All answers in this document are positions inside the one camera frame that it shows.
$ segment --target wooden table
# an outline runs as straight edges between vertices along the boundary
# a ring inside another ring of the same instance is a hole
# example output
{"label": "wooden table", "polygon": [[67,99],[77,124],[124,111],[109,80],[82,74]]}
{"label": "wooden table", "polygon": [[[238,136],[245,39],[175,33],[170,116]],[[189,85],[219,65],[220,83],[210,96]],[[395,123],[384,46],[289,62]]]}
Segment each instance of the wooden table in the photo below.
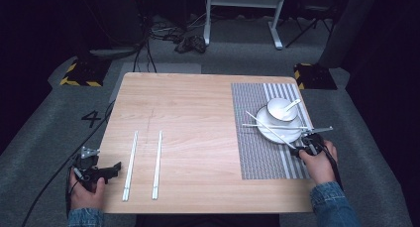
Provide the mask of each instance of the wooden table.
{"label": "wooden table", "polygon": [[[105,193],[107,213],[312,211],[310,179],[242,179],[231,83],[295,83],[291,77],[127,73],[100,147],[101,168],[121,161]],[[122,201],[139,131],[129,201]],[[162,131],[158,199],[152,200]]]}

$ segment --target white chopstick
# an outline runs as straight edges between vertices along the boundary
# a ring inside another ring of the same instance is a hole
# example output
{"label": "white chopstick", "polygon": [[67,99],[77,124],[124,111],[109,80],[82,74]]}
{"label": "white chopstick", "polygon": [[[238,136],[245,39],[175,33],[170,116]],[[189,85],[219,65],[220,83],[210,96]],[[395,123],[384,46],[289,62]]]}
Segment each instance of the white chopstick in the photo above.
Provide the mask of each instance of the white chopstick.
{"label": "white chopstick", "polygon": [[132,178],[132,174],[133,174],[134,156],[136,154],[136,146],[137,146],[138,135],[139,135],[139,131],[136,131],[134,133],[133,147],[132,147],[132,152],[131,152],[131,155],[130,155],[130,162],[129,162],[129,169],[128,169],[128,172],[127,172],[126,184],[124,185],[123,201],[128,201],[129,200],[130,184],[131,184],[131,178]]}
{"label": "white chopstick", "polygon": [[[256,124],[242,124],[242,126],[245,127],[262,127],[262,125],[256,125]],[[308,129],[307,126],[268,126],[271,129],[284,129],[284,130],[301,130],[301,129]]]}
{"label": "white chopstick", "polygon": [[278,139],[280,139],[284,144],[286,144],[288,147],[292,149],[296,149],[294,146],[290,145],[288,142],[286,142],[283,138],[281,138],[279,135],[277,135],[275,132],[273,132],[267,125],[265,125],[263,122],[261,122],[257,117],[253,116],[250,112],[247,111],[247,113],[253,117],[256,121],[258,121],[260,124],[262,124],[266,129],[268,129],[270,132],[272,132]]}
{"label": "white chopstick", "polygon": [[157,144],[157,166],[155,167],[155,181],[154,190],[152,193],[152,199],[158,199],[158,174],[160,171],[160,153],[161,153],[161,131],[158,133],[158,144]]}

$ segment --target human hand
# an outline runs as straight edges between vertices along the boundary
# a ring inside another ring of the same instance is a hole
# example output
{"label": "human hand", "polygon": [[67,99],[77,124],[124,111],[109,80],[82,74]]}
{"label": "human hand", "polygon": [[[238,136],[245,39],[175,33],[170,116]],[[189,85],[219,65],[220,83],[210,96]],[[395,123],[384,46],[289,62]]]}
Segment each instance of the human hand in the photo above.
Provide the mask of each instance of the human hand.
{"label": "human hand", "polygon": [[98,179],[97,184],[92,187],[92,192],[86,190],[84,186],[77,182],[74,170],[70,171],[70,188],[74,186],[71,192],[71,209],[95,208],[102,209],[103,197],[105,191],[105,179]]}
{"label": "human hand", "polygon": [[[337,161],[337,150],[333,143],[330,141],[324,141],[324,145],[327,147],[331,156]],[[335,181],[333,168],[331,167],[330,161],[327,158],[325,152],[321,152],[317,156],[310,156],[305,151],[299,151],[300,159],[305,162],[308,168],[309,174],[316,184],[322,184],[329,181]]]}

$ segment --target striped placemat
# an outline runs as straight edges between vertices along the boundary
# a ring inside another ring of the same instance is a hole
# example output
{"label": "striped placemat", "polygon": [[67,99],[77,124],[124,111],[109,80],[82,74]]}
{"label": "striped placemat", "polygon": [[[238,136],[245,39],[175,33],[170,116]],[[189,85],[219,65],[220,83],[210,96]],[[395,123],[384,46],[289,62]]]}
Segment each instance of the striped placemat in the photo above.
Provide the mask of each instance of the striped placemat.
{"label": "striped placemat", "polygon": [[[247,111],[256,115],[275,97],[293,101],[299,97],[293,83],[232,83],[238,147],[241,159],[242,179],[309,178],[305,164],[292,156],[286,145],[266,139],[257,128],[243,127],[256,121]],[[303,126],[310,126],[303,104],[297,105]],[[293,142],[301,146],[300,139]]]}

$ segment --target sleeve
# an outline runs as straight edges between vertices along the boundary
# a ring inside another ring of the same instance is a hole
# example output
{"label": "sleeve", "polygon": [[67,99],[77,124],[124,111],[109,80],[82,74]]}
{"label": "sleeve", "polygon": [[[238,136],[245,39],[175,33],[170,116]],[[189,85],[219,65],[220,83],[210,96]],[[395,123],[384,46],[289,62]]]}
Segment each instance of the sleeve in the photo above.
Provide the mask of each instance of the sleeve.
{"label": "sleeve", "polygon": [[80,208],[70,210],[67,227],[103,227],[104,213],[99,209]]}
{"label": "sleeve", "polygon": [[318,226],[361,226],[355,210],[336,182],[326,182],[311,191]]}

